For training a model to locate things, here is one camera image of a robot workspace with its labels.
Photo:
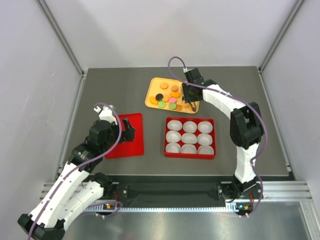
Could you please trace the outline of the orange round cookie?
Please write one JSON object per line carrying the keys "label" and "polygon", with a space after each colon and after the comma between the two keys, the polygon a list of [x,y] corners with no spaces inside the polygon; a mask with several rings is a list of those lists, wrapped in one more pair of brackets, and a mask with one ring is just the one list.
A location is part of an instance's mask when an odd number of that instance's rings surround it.
{"label": "orange round cookie", "polygon": [[179,89],[179,88],[178,88],[176,85],[173,85],[173,86],[171,87],[171,90],[172,90],[173,92],[176,92],[178,89]]}
{"label": "orange round cookie", "polygon": [[167,89],[168,86],[169,86],[169,85],[168,85],[166,82],[162,82],[162,83],[160,84],[160,88],[163,89],[163,90]]}

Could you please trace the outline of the metal tongs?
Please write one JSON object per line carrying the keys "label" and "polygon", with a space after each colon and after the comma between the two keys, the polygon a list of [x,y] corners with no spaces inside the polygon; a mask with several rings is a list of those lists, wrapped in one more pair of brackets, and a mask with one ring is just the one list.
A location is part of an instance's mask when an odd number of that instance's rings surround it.
{"label": "metal tongs", "polygon": [[189,110],[192,111],[192,112],[196,112],[196,111],[197,111],[197,106],[196,106],[195,103],[186,101],[186,99],[185,99],[184,96],[182,96],[181,99],[182,99],[182,102],[184,101],[184,102],[186,102],[186,103],[189,103],[189,107],[184,108],[184,109],[189,109]]}

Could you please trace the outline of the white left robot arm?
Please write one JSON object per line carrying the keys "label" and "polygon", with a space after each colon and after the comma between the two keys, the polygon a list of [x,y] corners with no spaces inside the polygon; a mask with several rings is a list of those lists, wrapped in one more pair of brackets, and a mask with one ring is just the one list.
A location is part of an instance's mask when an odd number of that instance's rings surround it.
{"label": "white left robot arm", "polygon": [[29,214],[17,223],[34,240],[61,240],[71,223],[96,200],[116,196],[111,178],[91,174],[117,143],[132,142],[136,129],[128,118],[121,123],[97,120],[84,142],[73,149],[59,178]]}

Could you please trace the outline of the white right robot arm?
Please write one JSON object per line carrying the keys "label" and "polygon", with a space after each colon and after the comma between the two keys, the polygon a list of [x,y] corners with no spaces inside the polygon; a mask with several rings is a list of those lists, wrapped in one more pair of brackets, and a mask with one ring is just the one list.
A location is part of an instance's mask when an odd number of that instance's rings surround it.
{"label": "white right robot arm", "polygon": [[223,90],[213,80],[204,80],[198,68],[183,69],[186,82],[182,83],[183,99],[188,104],[205,101],[230,120],[229,135],[236,146],[236,169],[230,185],[222,186],[220,197],[226,202],[245,198],[255,187],[255,157],[264,135],[259,105],[245,103]]}

